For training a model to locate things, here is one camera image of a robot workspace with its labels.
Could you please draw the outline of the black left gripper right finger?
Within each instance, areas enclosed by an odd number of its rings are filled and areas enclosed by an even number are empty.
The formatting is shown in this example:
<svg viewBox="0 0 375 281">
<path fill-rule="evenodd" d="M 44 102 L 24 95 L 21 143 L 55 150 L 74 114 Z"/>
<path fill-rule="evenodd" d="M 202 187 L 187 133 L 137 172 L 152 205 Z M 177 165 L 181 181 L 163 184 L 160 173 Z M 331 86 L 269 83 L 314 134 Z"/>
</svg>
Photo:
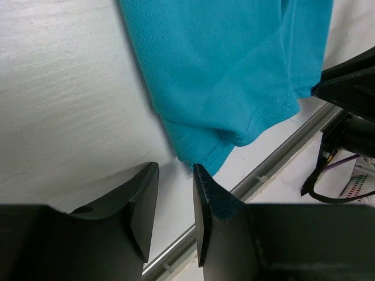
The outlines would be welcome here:
<svg viewBox="0 0 375 281">
<path fill-rule="evenodd" d="M 193 200 L 199 267 L 205 280 L 263 280 L 247 205 L 193 167 Z"/>
</svg>

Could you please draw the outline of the teal t shirt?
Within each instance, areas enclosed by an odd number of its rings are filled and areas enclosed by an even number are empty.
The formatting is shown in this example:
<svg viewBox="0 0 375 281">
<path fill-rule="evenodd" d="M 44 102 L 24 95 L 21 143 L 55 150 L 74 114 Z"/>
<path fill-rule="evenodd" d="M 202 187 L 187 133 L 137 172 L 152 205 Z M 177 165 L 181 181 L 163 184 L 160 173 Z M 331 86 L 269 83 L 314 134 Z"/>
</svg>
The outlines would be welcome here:
<svg viewBox="0 0 375 281">
<path fill-rule="evenodd" d="M 121 1 L 178 159 L 216 174 L 299 112 L 320 78 L 332 1 Z"/>
</svg>

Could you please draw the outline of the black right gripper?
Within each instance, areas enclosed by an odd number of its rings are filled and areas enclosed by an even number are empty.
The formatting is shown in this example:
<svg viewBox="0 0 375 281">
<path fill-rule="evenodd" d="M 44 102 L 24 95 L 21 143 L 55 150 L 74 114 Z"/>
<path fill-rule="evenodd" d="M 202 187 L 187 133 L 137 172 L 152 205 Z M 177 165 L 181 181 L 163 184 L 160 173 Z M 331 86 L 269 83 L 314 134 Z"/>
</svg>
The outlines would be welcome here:
<svg viewBox="0 0 375 281">
<path fill-rule="evenodd" d="M 374 122 L 374 48 L 324 70 L 312 96 Z"/>
</svg>

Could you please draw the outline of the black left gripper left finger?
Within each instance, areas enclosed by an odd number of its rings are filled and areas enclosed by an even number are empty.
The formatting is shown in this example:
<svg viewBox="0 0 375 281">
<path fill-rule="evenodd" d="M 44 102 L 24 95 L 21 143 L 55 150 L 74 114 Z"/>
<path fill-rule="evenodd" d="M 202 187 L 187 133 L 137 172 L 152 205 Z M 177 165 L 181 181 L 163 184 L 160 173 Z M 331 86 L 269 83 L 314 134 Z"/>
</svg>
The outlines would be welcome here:
<svg viewBox="0 0 375 281">
<path fill-rule="evenodd" d="M 159 166 L 71 213 L 1 205 L 2 280 L 140 280 L 149 259 Z"/>
</svg>

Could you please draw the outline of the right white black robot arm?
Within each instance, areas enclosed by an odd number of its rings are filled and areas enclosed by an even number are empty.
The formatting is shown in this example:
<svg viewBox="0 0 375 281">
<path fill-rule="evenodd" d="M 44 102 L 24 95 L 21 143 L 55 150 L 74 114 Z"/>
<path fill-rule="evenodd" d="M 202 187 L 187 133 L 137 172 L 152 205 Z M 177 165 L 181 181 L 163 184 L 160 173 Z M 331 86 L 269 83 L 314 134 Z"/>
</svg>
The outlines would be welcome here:
<svg viewBox="0 0 375 281">
<path fill-rule="evenodd" d="M 324 70 L 311 94 L 351 114 L 338 146 L 374 158 L 374 48 Z"/>
</svg>

